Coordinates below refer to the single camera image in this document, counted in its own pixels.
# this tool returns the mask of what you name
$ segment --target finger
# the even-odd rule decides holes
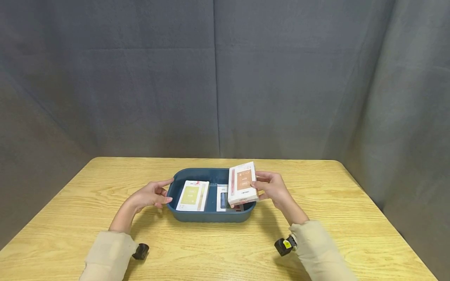
[[[155,184],[155,187],[164,187],[166,185],[171,184],[173,182],[173,180],[174,180],[173,178],[170,178],[170,179],[163,180],[160,182],[154,182],[154,184]]]
[[[167,196],[167,190],[165,190],[165,189],[162,188],[162,187],[157,187],[157,188],[155,188],[155,193],[156,193],[156,194],[161,194],[161,195],[163,195],[163,196]]]
[[[268,179],[281,178],[280,174],[277,174],[277,173],[274,173],[274,172],[256,171],[255,174],[258,177],[268,178]]]
[[[268,184],[263,182],[252,182],[250,184],[253,188],[256,188],[257,190],[266,190]]]
[[[270,178],[256,177],[258,182],[270,183]]]
[[[173,200],[172,197],[165,197],[165,196],[157,195],[157,194],[155,194],[154,196],[155,196],[155,198],[154,198],[155,203],[167,204],[167,203],[172,202],[172,200]]]
[[[267,193],[263,193],[259,196],[259,200],[262,201],[264,199],[268,199],[269,197],[267,196]]]

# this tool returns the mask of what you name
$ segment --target forearm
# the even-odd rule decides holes
[[[136,207],[125,201],[109,226],[109,231],[130,234],[131,224],[137,213]]]
[[[281,212],[284,217],[288,221],[289,225],[294,223],[296,224],[304,224],[309,221],[306,213],[300,208],[300,206],[295,202],[293,198],[289,198],[283,205],[280,207]]]
[[[137,209],[125,201],[117,211],[108,232],[101,232],[86,258],[80,281],[122,280],[128,261],[136,250],[130,237],[131,224]]]
[[[297,242],[296,254],[312,281],[356,280],[320,222],[293,224],[290,230]]]
[[[85,259],[80,281],[121,281],[137,244],[130,235],[100,232]]]

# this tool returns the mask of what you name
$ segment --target white box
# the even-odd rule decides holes
[[[228,203],[228,184],[218,184],[217,185],[217,212],[242,212],[244,210],[244,205],[236,205],[231,208]]]
[[[229,169],[228,203],[230,205],[259,201],[258,191],[250,186],[256,181],[255,164],[242,164]]]
[[[176,210],[203,212],[208,196],[209,182],[187,180],[184,183]]]

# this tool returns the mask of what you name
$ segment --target person's left hand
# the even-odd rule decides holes
[[[167,197],[167,190],[164,189],[164,186],[172,182],[173,178],[160,182],[149,182],[146,186],[133,193],[125,203],[132,205],[136,209],[136,213],[152,205],[162,209],[163,204],[172,201],[172,197]]]

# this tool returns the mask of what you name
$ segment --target yellow label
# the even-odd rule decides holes
[[[186,186],[184,188],[183,198],[181,204],[195,205],[197,203],[198,186]]]
[[[287,240],[284,240],[284,241],[283,241],[283,244],[284,244],[284,246],[286,247],[286,249],[292,248],[291,243],[289,243],[289,241],[287,241]]]

